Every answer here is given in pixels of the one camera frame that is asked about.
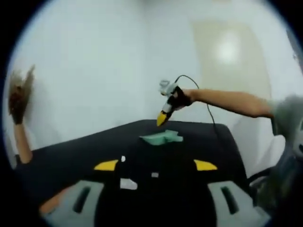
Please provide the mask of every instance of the teal towel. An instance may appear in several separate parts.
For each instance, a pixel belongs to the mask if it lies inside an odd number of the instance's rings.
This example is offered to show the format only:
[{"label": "teal towel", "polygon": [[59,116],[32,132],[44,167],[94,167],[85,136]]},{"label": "teal towel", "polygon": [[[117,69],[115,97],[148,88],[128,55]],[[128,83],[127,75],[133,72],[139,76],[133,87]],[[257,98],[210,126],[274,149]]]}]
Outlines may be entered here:
[{"label": "teal towel", "polygon": [[164,132],[148,135],[148,136],[140,136],[140,138],[142,138],[144,141],[154,146],[159,146],[170,142],[183,141],[183,137],[178,136],[177,131],[171,131],[171,130],[166,130]]}]

